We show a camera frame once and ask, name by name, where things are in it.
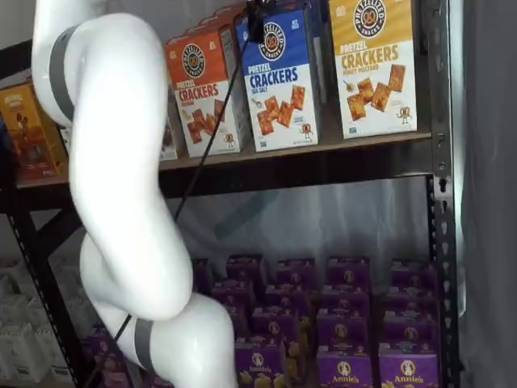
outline gray joint band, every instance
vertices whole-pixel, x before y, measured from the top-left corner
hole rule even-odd
[[[70,38],[77,27],[70,27],[59,35],[50,53],[50,66],[48,68],[48,79],[54,99],[56,99],[57,106],[70,121],[74,119],[74,103],[72,103],[68,88],[66,87],[65,54]]]
[[[151,331],[153,322],[145,319],[137,319],[135,325],[135,352],[142,367],[148,372],[154,372],[153,362],[151,361]]]

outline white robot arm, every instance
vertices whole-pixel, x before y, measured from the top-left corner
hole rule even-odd
[[[191,261],[158,186],[167,75],[153,29],[106,0],[38,0],[32,76],[73,127],[69,181],[86,228],[81,278],[131,361],[177,388],[234,388],[233,328],[192,293]]]

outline metal shelf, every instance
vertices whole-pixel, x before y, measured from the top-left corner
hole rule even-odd
[[[335,119],[339,114],[331,106],[323,115],[326,120],[319,145],[256,153],[250,144],[240,154],[211,156],[192,195],[425,175],[430,257],[443,286],[439,295],[441,386],[459,388],[448,0],[421,6],[427,7],[423,13],[429,39],[424,44],[428,49],[426,61],[418,64],[417,91],[423,93],[418,96],[418,118],[422,121],[419,131],[344,141]],[[9,53],[0,51],[0,78],[27,68],[27,52],[30,53],[30,42],[11,48]],[[9,61],[12,56],[18,59],[5,67],[2,59],[7,55]],[[9,218],[75,383],[80,386],[92,366],[84,360],[78,339],[72,334],[74,329],[48,266],[48,256],[81,225],[70,197],[67,174],[16,182],[3,150],[0,156],[0,213]],[[163,195],[182,196],[198,163],[198,158],[186,157],[162,163],[159,182]],[[61,211],[36,230],[30,211],[42,209]]]

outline yellow cracker box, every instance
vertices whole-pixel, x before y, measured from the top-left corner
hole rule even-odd
[[[330,0],[343,136],[417,129],[410,0]]]

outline black cable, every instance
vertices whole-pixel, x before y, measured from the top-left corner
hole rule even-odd
[[[250,36],[253,35],[253,32],[256,28],[256,24],[250,29]],[[238,58],[237,65],[235,66],[235,70],[233,71],[232,78],[230,79],[229,86],[228,86],[228,92],[225,96],[225,101],[223,103],[223,108],[221,109],[221,112],[219,113],[219,116],[217,117],[216,127],[213,130],[212,136],[210,137],[210,140],[208,140],[207,148],[203,152],[203,156],[201,157],[200,164],[198,164],[197,168],[195,169],[194,176],[191,179],[191,182],[188,184],[187,190],[185,190],[185,193],[183,194],[183,197],[181,199],[181,202],[179,203],[178,208],[176,209],[176,213],[174,215],[174,221],[178,221],[179,215],[181,214],[183,207],[185,206],[185,203],[187,202],[188,197],[190,196],[192,189],[195,186],[195,183],[197,182],[197,179],[200,177],[201,170],[203,170],[204,163],[207,160],[208,153],[210,152],[210,148],[212,147],[213,141],[216,138],[217,130],[219,129],[219,124],[221,123],[222,116],[225,112],[226,105],[228,104],[229,98],[232,94],[233,84],[235,83],[235,80],[237,79],[237,75],[239,70],[242,66],[242,54],[246,51],[246,47],[248,45],[250,38],[246,38],[246,41],[244,42],[244,45],[242,46],[241,50],[241,56]],[[128,325],[129,321],[131,320],[131,315],[128,314],[122,325],[120,326],[120,329],[116,332],[116,335],[114,337],[115,343],[119,340],[120,336],[124,332],[126,326]],[[103,358],[100,360],[100,362],[97,363],[94,370],[88,377],[88,380],[86,380],[86,383],[84,384],[83,388],[90,388],[91,383],[94,381],[95,376],[98,372],[100,372],[100,369],[106,362],[107,357],[109,356],[109,352],[105,352],[103,354]]]

